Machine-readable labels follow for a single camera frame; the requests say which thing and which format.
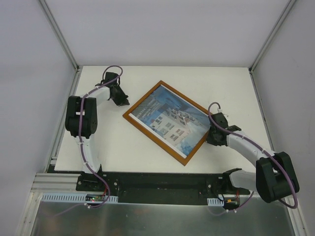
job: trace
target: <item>framed picture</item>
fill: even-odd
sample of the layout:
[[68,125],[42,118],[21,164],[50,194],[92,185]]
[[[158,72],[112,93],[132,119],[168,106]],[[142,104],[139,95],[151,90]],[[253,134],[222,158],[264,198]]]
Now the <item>framed picture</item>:
[[163,81],[123,117],[183,165],[207,138],[208,111]]

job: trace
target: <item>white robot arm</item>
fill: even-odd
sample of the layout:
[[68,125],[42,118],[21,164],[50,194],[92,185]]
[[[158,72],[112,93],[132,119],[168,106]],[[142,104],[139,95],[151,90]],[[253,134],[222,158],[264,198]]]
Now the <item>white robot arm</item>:
[[275,153],[262,148],[236,125],[228,126],[222,112],[210,114],[210,107],[208,111],[211,127],[206,142],[215,146],[228,146],[256,167],[256,173],[239,168],[223,173],[228,184],[258,192],[267,203],[291,194],[296,198],[295,193],[300,187],[290,156],[285,152]]
[[97,128],[97,106],[104,101],[112,99],[117,106],[129,105],[127,100],[128,96],[125,95],[123,90],[120,88],[120,83],[114,81],[107,86],[98,87],[108,81],[117,78],[119,75],[112,72],[107,72],[105,79],[100,84],[96,85],[96,90],[91,93],[87,98],[84,99],[83,116],[81,124],[81,139],[79,137],[79,123],[80,123],[80,106],[82,97],[70,96],[68,98],[67,112],[65,119],[66,130],[70,131],[74,137],[79,152],[84,154],[86,163],[83,164],[82,171],[87,174],[92,174],[91,170],[97,173],[101,164],[98,159],[98,149],[95,147],[94,133]]

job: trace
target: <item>purple cable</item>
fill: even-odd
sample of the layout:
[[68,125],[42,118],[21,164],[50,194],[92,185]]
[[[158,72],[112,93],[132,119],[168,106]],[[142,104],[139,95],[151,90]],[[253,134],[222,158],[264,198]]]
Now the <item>purple cable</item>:
[[223,214],[225,214],[225,213],[228,213],[228,212],[231,212],[231,211],[235,211],[235,210],[239,210],[239,209],[241,209],[244,205],[246,205],[246,204],[250,201],[250,199],[253,197],[253,195],[254,195],[254,191],[251,193],[251,195],[249,196],[249,198],[247,198],[244,203],[242,203],[238,208],[236,208],[236,209],[234,209],[234,210],[223,211],[223,212],[221,212],[221,213],[219,213],[219,214],[215,214],[215,213],[213,213],[212,211],[210,211],[209,209],[208,209],[208,211],[209,211],[212,215],[214,215],[214,216],[221,216],[221,215],[223,215]]
[[112,82],[118,80],[118,79],[121,77],[121,75],[123,74],[123,69],[122,69],[120,66],[118,66],[118,65],[111,65],[111,66],[107,67],[107,68],[104,70],[103,75],[102,75],[102,80],[104,80],[104,75],[105,75],[106,71],[107,71],[109,68],[112,68],[112,67],[117,67],[117,68],[119,68],[119,69],[121,70],[120,75],[118,75],[115,79],[113,79],[113,80],[111,80],[111,81],[108,81],[108,82],[104,83],[103,85],[101,85],[101,86],[99,86],[99,87],[97,87],[97,88],[94,88],[93,90],[91,90],[90,92],[88,92],[87,94],[85,94],[85,95],[82,97],[82,100],[81,100],[80,119],[79,119],[79,133],[78,133],[78,136],[79,136],[79,140],[80,140],[80,143],[81,143],[81,144],[80,144],[80,150],[81,150],[82,159],[83,159],[84,163],[86,164],[87,168],[91,171],[91,173],[92,173],[93,175],[95,175],[99,180],[101,180],[101,181],[104,183],[104,185],[107,187],[107,190],[108,190],[107,198],[104,199],[104,201],[103,201],[101,204],[98,204],[97,206],[91,206],[91,205],[90,205],[91,208],[98,208],[98,207],[101,207],[102,205],[104,205],[104,204],[107,202],[107,200],[109,199],[109,197],[110,197],[110,189],[109,189],[109,186],[108,186],[107,182],[106,182],[102,177],[100,177],[97,173],[95,173],[95,172],[92,170],[92,168],[89,166],[89,164],[87,163],[87,160],[86,160],[86,158],[85,158],[84,152],[83,152],[83,143],[82,143],[83,140],[82,140],[82,137],[81,137],[81,131],[82,131],[82,119],[83,119],[84,100],[85,100],[89,95],[91,95],[92,93],[94,93],[95,91],[97,91],[97,90],[99,90],[100,88],[102,88],[102,87],[104,87],[104,86],[106,86],[106,85],[108,85],[108,84],[110,84],[110,83],[112,83]]
[[286,173],[286,171],[284,170],[284,168],[278,163],[278,161],[275,160],[275,158],[272,157],[272,155],[270,155],[267,151],[265,151],[260,145],[258,145],[257,143],[255,143],[254,141],[252,141],[251,139],[245,137],[245,136],[242,136],[238,133],[234,133],[234,132],[231,132],[229,130],[226,130],[226,129],[223,129],[221,126],[219,126],[217,123],[215,123],[215,121],[213,120],[213,118],[211,117],[211,113],[210,113],[210,108],[214,105],[214,104],[217,104],[219,109],[221,109],[221,106],[218,102],[213,102],[210,104],[209,108],[208,108],[208,115],[209,115],[209,118],[211,120],[211,122],[220,130],[228,133],[228,134],[232,134],[232,135],[235,135],[237,137],[240,137],[242,139],[245,139],[246,141],[250,142],[251,144],[253,144],[256,148],[258,148],[262,153],[264,153],[265,155],[267,155],[270,160],[272,160],[272,162],[274,162],[276,164],[276,166],[280,169],[280,171],[283,173],[287,183],[289,184],[289,187],[290,187],[290,190],[291,190],[291,193],[292,193],[292,196],[293,196],[293,199],[294,199],[294,205],[291,206],[289,204],[287,204],[286,202],[284,202],[282,199],[280,199],[279,201],[284,204],[285,206],[287,206],[288,208],[291,208],[291,209],[296,209],[297,206],[298,206],[298,201],[297,201],[297,196],[296,196],[296,193],[295,193],[295,190],[294,190],[294,186],[292,184],[292,181],[290,180],[290,177],[289,175]]

